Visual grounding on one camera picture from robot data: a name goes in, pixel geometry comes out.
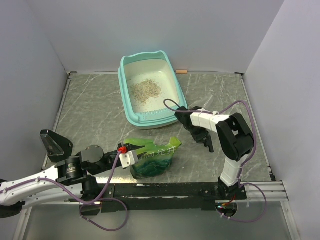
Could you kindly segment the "green litter bag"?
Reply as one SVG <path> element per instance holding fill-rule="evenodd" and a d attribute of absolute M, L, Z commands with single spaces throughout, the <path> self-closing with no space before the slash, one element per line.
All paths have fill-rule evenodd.
<path fill-rule="evenodd" d="M 155 144 L 151 139 L 127 138 L 126 144 L 139 147 L 136 150 L 139 162 L 130 167 L 134 179 L 152 178 L 163 174 L 173 163 L 173 156 L 182 145 L 172 136 L 167 144 Z"/>

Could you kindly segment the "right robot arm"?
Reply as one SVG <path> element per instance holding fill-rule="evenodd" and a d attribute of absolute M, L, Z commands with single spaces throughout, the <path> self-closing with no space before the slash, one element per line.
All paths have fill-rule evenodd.
<path fill-rule="evenodd" d="M 175 117 L 191 134 L 196 143 L 202 143 L 214 152 L 211 132 L 216 133 L 225 155 L 223 171 L 218 178 L 217 192 L 230 199 L 239 187 L 245 161 L 255 147 L 254 134 L 240 113 L 223 115 L 200 107 L 179 107 Z"/>

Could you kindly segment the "clear plastic scoop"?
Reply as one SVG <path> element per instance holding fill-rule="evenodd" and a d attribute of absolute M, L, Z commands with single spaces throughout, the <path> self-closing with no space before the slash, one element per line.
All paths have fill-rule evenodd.
<path fill-rule="evenodd" d="M 211 95 L 208 95 L 206 98 L 205 98 L 205 101 L 204 101 L 204 105 L 203 105 L 203 108 L 204 109 L 208 109 L 211 104 L 213 103 L 214 101 L 214 96 L 211 94 Z"/>

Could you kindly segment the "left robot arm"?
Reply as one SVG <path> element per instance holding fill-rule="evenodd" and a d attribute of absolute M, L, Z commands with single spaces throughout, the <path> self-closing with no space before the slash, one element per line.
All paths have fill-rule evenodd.
<path fill-rule="evenodd" d="M 0 217 L 18 215 L 23 209 L 61 199 L 75 199 L 89 205 L 104 196 L 109 185 L 97 183 L 96 175 L 137 164 L 145 145 L 119 144 L 114 151 L 104 153 L 98 145 L 91 145 L 56 165 L 19 180 L 0 183 Z"/>

